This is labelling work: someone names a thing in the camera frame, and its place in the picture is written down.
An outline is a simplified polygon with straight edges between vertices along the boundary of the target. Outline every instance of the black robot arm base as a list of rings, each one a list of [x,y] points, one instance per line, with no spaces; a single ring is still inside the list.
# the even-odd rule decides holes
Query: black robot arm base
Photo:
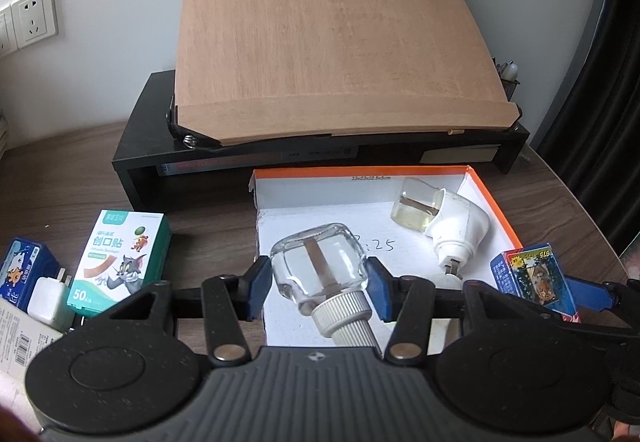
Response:
[[[264,346],[251,360],[238,321],[254,319],[269,290],[260,257],[244,276],[200,289],[149,285],[45,348],[26,376],[41,437],[584,442],[598,440],[586,425],[603,407],[640,416],[634,328],[565,324],[482,282],[443,292],[369,265],[399,304],[382,359],[370,348]],[[616,307],[633,315],[639,294],[623,287]],[[173,337],[180,317],[204,318],[206,356]],[[460,321],[463,335],[427,356],[436,317]]]

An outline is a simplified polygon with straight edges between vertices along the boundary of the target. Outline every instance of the liquid refill bottle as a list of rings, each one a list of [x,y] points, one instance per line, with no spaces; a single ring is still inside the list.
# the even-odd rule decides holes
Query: liquid refill bottle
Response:
[[[362,291],[366,254],[343,224],[327,224],[281,239],[271,248],[280,293],[311,316],[338,346],[373,346],[371,308]]]

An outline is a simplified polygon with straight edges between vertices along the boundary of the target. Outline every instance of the barcode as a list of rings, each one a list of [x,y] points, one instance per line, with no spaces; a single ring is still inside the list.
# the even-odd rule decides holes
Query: barcode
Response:
[[[15,343],[15,362],[21,366],[27,365],[27,355],[29,354],[29,348],[31,346],[31,340],[24,334],[20,334],[17,343]]]

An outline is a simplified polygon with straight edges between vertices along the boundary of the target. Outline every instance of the white plug-in device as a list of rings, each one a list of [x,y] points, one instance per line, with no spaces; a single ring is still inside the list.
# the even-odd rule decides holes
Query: white plug-in device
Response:
[[[404,179],[391,218],[431,237],[438,265],[453,274],[473,257],[489,230],[489,216],[471,200],[412,177]]]
[[[65,269],[60,268],[57,278],[38,278],[31,293],[27,314],[58,332],[67,330],[74,320],[74,311],[66,304],[71,276],[65,281]]]

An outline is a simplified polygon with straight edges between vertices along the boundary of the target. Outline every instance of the wall power outlet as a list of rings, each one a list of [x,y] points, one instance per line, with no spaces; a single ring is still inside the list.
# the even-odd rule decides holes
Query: wall power outlet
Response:
[[[11,13],[18,48],[58,34],[54,0],[18,0]]]

